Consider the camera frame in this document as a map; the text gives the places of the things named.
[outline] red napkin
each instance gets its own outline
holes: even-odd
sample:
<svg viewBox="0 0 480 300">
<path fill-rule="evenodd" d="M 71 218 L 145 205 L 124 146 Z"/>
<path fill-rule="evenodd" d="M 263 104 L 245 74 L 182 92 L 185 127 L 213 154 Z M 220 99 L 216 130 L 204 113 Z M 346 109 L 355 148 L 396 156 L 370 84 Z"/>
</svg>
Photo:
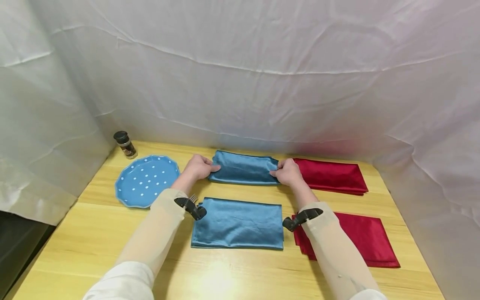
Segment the red napkin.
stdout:
<svg viewBox="0 0 480 300">
<path fill-rule="evenodd" d="M 357 216 L 335 213 L 353 244 L 357 247 L 369 267 L 399 268 L 400 263 L 393 252 L 381 219 L 370 216 Z M 295 244 L 302 254 L 316 261 L 312 244 L 301 226 L 293 231 Z"/>
<path fill-rule="evenodd" d="M 312 189 L 353 195 L 368 192 L 359 165 L 304 158 L 293 160 L 299 165 L 303 179 Z"/>
</svg>

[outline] fork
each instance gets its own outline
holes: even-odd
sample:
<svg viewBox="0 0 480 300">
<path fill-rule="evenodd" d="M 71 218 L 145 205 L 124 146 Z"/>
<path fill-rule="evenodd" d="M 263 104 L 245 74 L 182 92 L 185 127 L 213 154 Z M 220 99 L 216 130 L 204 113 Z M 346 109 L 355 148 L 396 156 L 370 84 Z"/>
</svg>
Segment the fork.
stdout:
<svg viewBox="0 0 480 300">
<path fill-rule="evenodd" d="M 190 201 L 192 201 L 193 204 L 195 204 L 195 206 L 197 205 L 197 201 L 198 201 L 197 195 L 193 194 L 193 195 L 190 196 L 188 199 L 190 199 Z"/>
</svg>

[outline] blue napkin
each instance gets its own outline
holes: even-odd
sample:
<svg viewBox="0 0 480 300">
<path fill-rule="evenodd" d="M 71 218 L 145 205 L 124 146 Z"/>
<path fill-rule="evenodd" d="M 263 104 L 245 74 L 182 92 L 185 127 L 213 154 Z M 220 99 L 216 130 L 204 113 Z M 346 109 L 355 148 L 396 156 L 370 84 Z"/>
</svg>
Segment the blue napkin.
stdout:
<svg viewBox="0 0 480 300">
<path fill-rule="evenodd" d="M 204 198 L 192 248 L 283 249 L 282 205 Z"/>
<path fill-rule="evenodd" d="M 269 156 L 250 156 L 217 150 L 213 163 L 222 166 L 220 171 L 211 173 L 208 177 L 213 182 L 245 185 L 280 184 L 270 175 L 271 170 L 277 169 L 278 160 Z"/>
</svg>

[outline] blue plate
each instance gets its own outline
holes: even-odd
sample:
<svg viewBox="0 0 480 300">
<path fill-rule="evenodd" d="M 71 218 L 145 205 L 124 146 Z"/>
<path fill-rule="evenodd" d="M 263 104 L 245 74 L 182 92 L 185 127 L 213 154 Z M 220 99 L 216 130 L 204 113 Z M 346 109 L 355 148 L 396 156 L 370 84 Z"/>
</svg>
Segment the blue plate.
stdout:
<svg viewBox="0 0 480 300">
<path fill-rule="evenodd" d="M 140 158 L 120 173 L 115 195 L 126 207 L 148 208 L 179 175 L 179 166 L 167 156 Z"/>
</svg>

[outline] black jar lid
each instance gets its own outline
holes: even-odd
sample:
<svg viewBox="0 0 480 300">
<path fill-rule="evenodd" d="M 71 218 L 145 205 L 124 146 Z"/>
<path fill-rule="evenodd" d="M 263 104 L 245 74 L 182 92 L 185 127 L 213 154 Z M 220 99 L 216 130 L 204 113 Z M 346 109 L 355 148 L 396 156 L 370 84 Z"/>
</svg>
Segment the black jar lid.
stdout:
<svg viewBox="0 0 480 300">
<path fill-rule="evenodd" d="M 117 131 L 114 135 L 113 138 L 117 141 L 119 144 L 124 144 L 127 143 L 130 138 L 128 137 L 128 133 L 126 131 Z"/>
</svg>

